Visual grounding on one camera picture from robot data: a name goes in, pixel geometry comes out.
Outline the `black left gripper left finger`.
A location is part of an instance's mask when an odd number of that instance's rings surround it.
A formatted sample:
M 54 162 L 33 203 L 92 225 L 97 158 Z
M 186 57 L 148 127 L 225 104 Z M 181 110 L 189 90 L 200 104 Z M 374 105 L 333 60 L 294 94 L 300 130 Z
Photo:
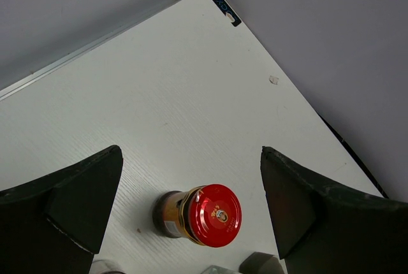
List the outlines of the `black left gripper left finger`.
M 88 273 L 99 254 L 123 166 L 109 146 L 1 191 L 1 273 Z

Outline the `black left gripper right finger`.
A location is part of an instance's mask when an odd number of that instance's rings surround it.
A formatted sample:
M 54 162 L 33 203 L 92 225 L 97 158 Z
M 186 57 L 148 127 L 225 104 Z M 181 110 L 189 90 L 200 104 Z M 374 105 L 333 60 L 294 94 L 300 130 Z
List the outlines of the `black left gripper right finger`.
M 263 147 L 263 186 L 289 273 L 406 273 L 407 204 L 340 184 Z

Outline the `white-lid sauce jar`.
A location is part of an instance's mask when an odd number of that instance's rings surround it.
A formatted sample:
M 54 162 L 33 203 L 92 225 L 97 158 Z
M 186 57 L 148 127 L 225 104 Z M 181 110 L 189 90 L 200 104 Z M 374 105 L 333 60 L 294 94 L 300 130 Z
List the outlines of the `white-lid sauce jar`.
M 124 274 L 124 271 L 115 261 L 100 259 L 92 262 L 89 274 Z

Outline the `silver-lid tall shaker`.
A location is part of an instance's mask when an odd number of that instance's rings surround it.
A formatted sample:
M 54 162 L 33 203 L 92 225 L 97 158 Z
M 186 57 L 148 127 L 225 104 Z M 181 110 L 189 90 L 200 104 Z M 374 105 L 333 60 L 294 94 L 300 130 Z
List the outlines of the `silver-lid tall shaker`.
M 243 274 L 285 274 L 279 259 L 274 255 L 254 252 L 239 266 Z

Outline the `red-lid sauce jar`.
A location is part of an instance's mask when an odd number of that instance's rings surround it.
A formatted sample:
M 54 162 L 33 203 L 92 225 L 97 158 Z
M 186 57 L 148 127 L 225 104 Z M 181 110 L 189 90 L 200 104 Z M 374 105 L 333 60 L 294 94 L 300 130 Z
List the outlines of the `red-lid sauce jar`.
M 229 245 L 238 235 L 242 209 L 235 193 L 221 184 L 169 191 L 152 208 L 157 232 L 167 238 L 186 238 L 206 247 Z

